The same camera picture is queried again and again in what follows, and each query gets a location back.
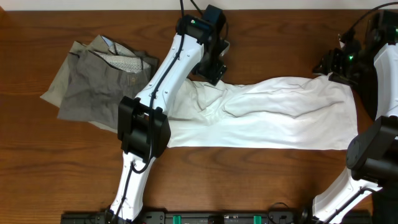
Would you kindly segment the white t-shirt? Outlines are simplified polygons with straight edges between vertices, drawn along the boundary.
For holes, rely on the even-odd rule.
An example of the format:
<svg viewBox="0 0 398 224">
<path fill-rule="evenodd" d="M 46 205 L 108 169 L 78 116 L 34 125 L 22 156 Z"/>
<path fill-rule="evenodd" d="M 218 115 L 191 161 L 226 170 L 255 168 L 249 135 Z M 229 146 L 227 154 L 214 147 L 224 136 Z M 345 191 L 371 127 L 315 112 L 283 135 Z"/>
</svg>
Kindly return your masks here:
<svg viewBox="0 0 398 224">
<path fill-rule="evenodd" d="M 350 87 L 327 77 L 253 85 L 186 80 L 169 123 L 169 147 L 341 150 L 358 134 Z"/>
</svg>

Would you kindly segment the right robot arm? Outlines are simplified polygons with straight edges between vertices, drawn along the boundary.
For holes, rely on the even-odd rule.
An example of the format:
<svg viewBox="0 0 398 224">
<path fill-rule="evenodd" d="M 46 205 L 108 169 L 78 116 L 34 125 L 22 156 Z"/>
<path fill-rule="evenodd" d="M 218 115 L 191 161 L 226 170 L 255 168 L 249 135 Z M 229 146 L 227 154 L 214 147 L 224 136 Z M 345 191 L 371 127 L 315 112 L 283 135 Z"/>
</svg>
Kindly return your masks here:
<svg viewBox="0 0 398 224">
<path fill-rule="evenodd" d="M 363 43 L 352 25 L 339 36 L 340 47 L 313 68 L 314 74 L 350 86 L 373 123 L 350 142 L 345 169 L 302 212 L 300 223 L 370 223 L 353 208 L 397 181 L 397 12 L 386 8 L 366 12 L 372 17 Z"/>
</svg>

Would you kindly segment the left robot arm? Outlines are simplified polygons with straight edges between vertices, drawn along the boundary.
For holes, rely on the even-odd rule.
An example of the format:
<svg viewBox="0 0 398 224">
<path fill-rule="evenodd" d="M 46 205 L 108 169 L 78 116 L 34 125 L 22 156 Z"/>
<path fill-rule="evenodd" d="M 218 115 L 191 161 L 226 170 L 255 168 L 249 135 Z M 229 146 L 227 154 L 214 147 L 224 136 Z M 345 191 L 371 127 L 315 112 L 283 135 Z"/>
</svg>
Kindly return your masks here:
<svg viewBox="0 0 398 224">
<path fill-rule="evenodd" d="M 229 42 L 222 9 L 208 5 L 200 16 L 182 14 L 172 46 L 150 82 L 134 98 L 118 106 L 118 139 L 123 170 L 118 192 L 104 213 L 105 223 L 133 223 L 143 208 L 143 195 L 154 161 L 165 151 L 171 130 L 168 113 L 189 74 L 216 85 L 227 70 L 222 56 Z"/>
</svg>

